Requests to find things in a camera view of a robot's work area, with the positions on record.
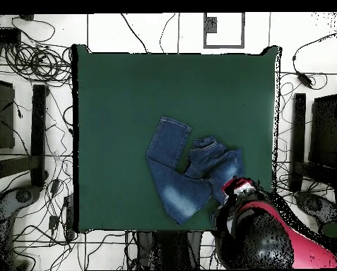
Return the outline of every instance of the power cord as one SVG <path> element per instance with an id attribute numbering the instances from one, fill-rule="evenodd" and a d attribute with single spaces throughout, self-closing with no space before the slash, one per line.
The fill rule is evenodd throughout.
<path id="1" fill-rule="evenodd" d="M 330 35 L 326 35 L 326 36 L 324 36 L 324 37 L 320 37 L 319 39 L 317 39 L 317 40 L 315 40 L 315 41 L 313 41 L 313 42 L 309 42 L 309 43 L 307 43 L 307 44 L 302 45 L 299 49 L 296 50 L 294 56 L 292 57 L 292 65 L 294 66 L 294 70 L 295 70 L 295 72 L 296 72 L 297 78 L 298 78 L 299 81 L 300 81 L 303 85 L 305 85 L 306 87 L 313 89 L 313 88 L 312 88 L 312 82 L 311 82 L 311 80 L 309 79 L 309 77 L 308 77 L 307 75 L 303 74 L 303 73 L 300 73 L 300 72 L 296 69 L 296 67 L 295 67 L 295 60 L 296 60 L 297 53 L 299 52 L 299 50 L 301 50 L 302 48 L 304 48 L 304 47 L 306 47 L 306 46 L 309 46 L 309 45 L 311 45 L 311 44 L 314 44 L 315 42 L 321 42 L 321 41 L 323 41 L 323 40 L 325 40 L 325 39 L 327 39 L 327 38 L 330 38 L 330 37 L 332 37 L 332 36 L 334 36 L 334 35 L 337 35 L 337 32 L 331 33 Z"/>
<path id="2" fill-rule="evenodd" d="M 166 22 L 165 27 L 163 28 L 162 34 L 160 36 L 160 49 L 162 50 L 163 53 L 165 53 L 165 52 L 163 51 L 163 48 L 162 48 L 162 45 L 161 45 L 162 36 L 163 36 L 163 33 L 165 32 L 165 28 L 166 28 L 167 24 L 173 19 L 173 17 L 175 15 L 176 15 L 176 13 L 172 17 L 170 17 L 170 19 Z"/>
<path id="3" fill-rule="evenodd" d="M 143 47 L 144 47 L 144 51 L 146 51 L 146 53 L 148 53 L 145 44 L 144 44 L 144 43 L 142 42 L 142 40 L 138 37 L 138 35 L 133 31 L 133 29 L 131 29 L 130 24 L 129 24 L 128 21 L 126 20 L 126 17 L 123 15 L 123 13 L 121 13 L 120 15 L 121 15 L 121 16 L 123 17 L 123 19 L 125 20 L 125 22 L 126 22 L 126 24 L 128 25 L 128 28 L 130 29 L 130 31 L 132 31 L 132 33 L 134 34 L 134 36 L 139 40 L 139 42 L 141 42 L 141 44 L 142 44 Z"/>

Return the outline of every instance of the black cable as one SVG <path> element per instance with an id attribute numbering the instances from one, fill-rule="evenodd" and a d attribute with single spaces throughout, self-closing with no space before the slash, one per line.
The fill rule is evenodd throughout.
<path id="1" fill-rule="evenodd" d="M 315 40 L 315 41 L 313 41 L 313 42 L 308 42 L 307 44 L 304 44 L 304 45 L 301 46 L 299 49 L 297 49 L 296 52 L 295 52 L 295 54 L 294 54 L 294 56 L 292 57 L 292 64 L 293 64 L 293 66 L 294 66 L 295 72 L 299 73 L 299 72 L 297 71 L 296 67 L 295 67 L 296 55 L 297 55 L 297 53 L 299 52 L 299 50 L 301 50 L 302 48 L 304 48 L 304 47 L 306 47 L 306 46 L 309 46 L 309 45 L 311 45 L 311 44 L 314 44 L 315 42 L 321 42 L 321 41 L 323 41 L 323 40 L 325 40 L 325 39 L 327 39 L 327 38 L 329 38 L 329 37 L 332 37 L 332 36 L 334 36 L 334 35 L 337 35 L 337 32 L 331 33 L 330 35 L 326 35 L 326 36 L 324 36 L 324 37 L 320 37 L 319 39 L 317 39 L 317 40 Z"/>
<path id="2" fill-rule="evenodd" d="M 191 242 L 189 242 L 189 240 L 187 240 L 187 242 L 188 242 L 189 249 L 191 250 L 192 258 L 194 259 L 196 270 L 199 270 L 199 263 L 196 261 L 196 256 L 194 255 L 194 250 L 192 248 Z"/>
<path id="3" fill-rule="evenodd" d="M 68 248 L 68 249 L 64 250 L 64 252 L 52 263 L 52 266 L 49 269 L 45 270 L 45 271 L 52 271 L 52 268 L 58 267 L 58 265 L 54 265 L 54 264 L 58 261 L 58 259 L 60 259 L 60 257 L 62 257 L 63 255 L 65 255 L 65 253 L 69 251 L 69 254 L 61 262 L 63 262 L 64 260 L 66 260 L 69 257 L 69 255 L 71 254 L 71 252 L 73 251 L 74 246 L 72 248 Z"/>
<path id="4" fill-rule="evenodd" d="M 86 264 L 86 270 L 88 270 L 88 267 L 89 267 L 89 257 L 94 254 L 95 252 L 97 252 L 99 250 L 99 248 L 102 247 L 102 245 L 104 244 L 103 242 L 105 241 L 105 239 L 107 237 L 111 237 L 111 236 L 114 236 L 114 237 L 122 237 L 124 236 L 124 234 L 121 234 L 121 235 L 115 235 L 115 234 L 108 234 L 108 235 L 105 235 L 105 237 L 103 238 L 102 242 L 100 243 L 100 245 L 94 250 L 92 251 L 91 253 L 88 254 L 88 257 L 87 257 L 87 264 Z"/>
<path id="5" fill-rule="evenodd" d="M 65 109 L 64 113 L 63 113 L 63 120 L 64 120 L 64 123 L 67 124 L 67 125 L 70 125 L 70 126 L 73 126 L 73 124 L 70 124 L 66 121 L 66 118 L 65 118 L 65 113 L 70 109 L 70 108 L 73 108 L 73 105 L 69 106 L 68 108 Z"/>
<path id="6" fill-rule="evenodd" d="M 165 27 L 163 28 L 162 34 L 160 35 L 160 42 L 162 41 L 162 36 L 163 36 L 163 33 L 165 32 L 165 28 L 166 28 L 167 24 L 173 19 L 173 17 L 174 17 L 175 15 L 176 15 L 176 13 L 175 13 L 172 17 L 170 17 L 170 19 L 166 22 Z M 165 53 L 165 52 L 163 51 L 163 48 L 162 48 L 161 43 L 160 43 L 160 49 L 162 50 L 163 53 Z"/>
<path id="7" fill-rule="evenodd" d="M 128 23 L 128 21 L 126 20 L 126 17 L 123 15 L 123 13 L 120 14 L 123 19 L 126 21 L 126 24 L 128 25 L 129 29 L 132 31 L 132 33 L 134 34 L 134 36 L 139 40 L 139 42 L 141 42 L 141 44 L 143 45 L 144 47 L 144 51 L 146 51 L 146 53 L 148 53 L 147 49 L 146 49 L 146 46 L 145 44 L 142 42 L 142 40 L 138 37 L 138 35 L 133 31 L 133 29 L 131 29 L 131 26 L 130 24 Z"/>

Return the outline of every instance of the jeans leg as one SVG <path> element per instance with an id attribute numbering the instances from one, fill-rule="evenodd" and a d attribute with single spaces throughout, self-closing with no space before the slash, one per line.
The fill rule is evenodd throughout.
<path id="1" fill-rule="evenodd" d="M 158 195 L 167 214 L 179 224 L 201 209 L 211 196 L 208 186 L 175 171 L 190 130 L 186 124 L 162 117 L 147 151 Z"/>

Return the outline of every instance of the cable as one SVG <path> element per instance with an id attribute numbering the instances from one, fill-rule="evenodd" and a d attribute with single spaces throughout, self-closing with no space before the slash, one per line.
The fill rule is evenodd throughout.
<path id="1" fill-rule="evenodd" d="M 326 36 L 324 36 L 324 37 L 320 37 L 319 39 L 317 39 L 317 40 L 315 40 L 315 41 L 313 41 L 313 42 L 309 42 L 309 43 L 307 43 L 307 44 L 304 44 L 304 45 L 301 46 L 299 49 L 297 49 L 296 52 L 295 52 L 295 54 L 294 54 L 294 56 L 292 57 L 292 64 L 293 64 L 293 66 L 294 66 L 295 72 L 299 73 L 299 71 L 298 71 L 298 70 L 296 69 L 296 67 L 295 67 L 296 55 L 297 55 L 297 53 L 299 52 L 299 50 L 301 50 L 302 48 L 304 48 L 304 47 L 306 47 L 306 46 L 309 46 L 309 45 L 311 45 L 311 44 L 314 44 L 315 42 L 321 42 L 322 40 L 325 40 L 325 39 L 327 39 L 327 38 L 329 38 L 329 37 L 332 37 L 332 36 L 334 36 L 334 35 L 337 35 L 337 32 L 331 33 L 330 35 L 326 35 Z"/>
<path id="2" fill-rule="evenodd" d="M 138 35 L 133 31 L 133 29 L 131 29 L 131 26 L 130 24 L 128 23 L 128 21 L 126 20 L 126 17 L 123 15 L 123 13 L 120 14 L 123 19 L 126 21 L 126 24 L 128 25 L 129 29 L 132 31 L 132 33 L 134 34 L 134 36 L 139 40 L 139 42 L 141 42 L 141 44 L 143 45 L 144 47 L 144 51 L 146 51 L 146 53 L 148 53 L 147 49 L 146 49 L 146 46 L 145 44 L 142 42 L 142 40 L 138 37 Z"/>
<path id="3" fill-rule="evenodd" d="M 64 111 L 62 117 L 63 117 L 63 120 L 64 120 L 64 123 L 65 123 L 65 124 L 67 124 L 67 125 L 69 125 L 69 126 L 73 126 L 73 124 L 68 123 L 68 122 L 66 121 L 66 119 L 65 119 L 65 113 L 66 113 L 70 108 L 73 108 L 73 105 L 71 105 L 71 106 L 69 106 L 68 108 L 65 109 L 65 111 Z"/>
<path id="4" fill-rule="evenodd" d="M 165 28 L 166 28 L 167 24 L 173 19 L 173 17 L 174 17 L 175 15 L 176 15 L 176 13 L 175 13 L 172 17 L 170 17 L 170 19 L 166 22 L 165 27 L 163 28 L 162 34 L 160 35 L 160 42 L 161 42 L 161 40 L 162 40 L 162 36 L 163 36 L 163 33 L 165 32 Z M 160 49 L 162 50 L 163 53 L 165 53 L 165 52 L 163 51 L 163 48 L 162 48 L 161 43 L 160 43 Z"/>
<path id="5" fill-rule="evenodd" d="M 89 267 L 89 257 L 94 254 L 95 252 L 97 252 L 99 250 L 100 247 L 102 247 L 102 245 L 104 244 L 103 242 L 105 241 L 105 239 L 107 237 L 111 237 L 111 236 L 114 236 L 114 237 L 122 237 L 124 236 L 124 234 L 121 234 L 121 235 L 115 235 L 115 234 L 108 234 L 108 235 L 105 235 L 105 237 L 103 238 L 102 242 L 100 243 L 100 245 L 94 250 L 92 251 L 91 253 L 88 254 L 88 257 L 87 257 L 87 264 L 86 264 L 86 270 L 88 270 L 88 267 Z"/>

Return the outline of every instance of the blue jeans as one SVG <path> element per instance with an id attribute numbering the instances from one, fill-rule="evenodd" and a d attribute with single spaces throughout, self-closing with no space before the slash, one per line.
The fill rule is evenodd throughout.
<path id="1" fill-rule="evenodd" d="M 221 204 L 221 190 L 234 176 L 244 175 L 240 150 L 229 151 L 213 136 L 196 139 L 183 174 L 176 171 L 191 127 L 166 116 L 160 118 L 147 151 L 148 165 L 158 195 L 169 216 L 185 223 L 213 195 Z"/>

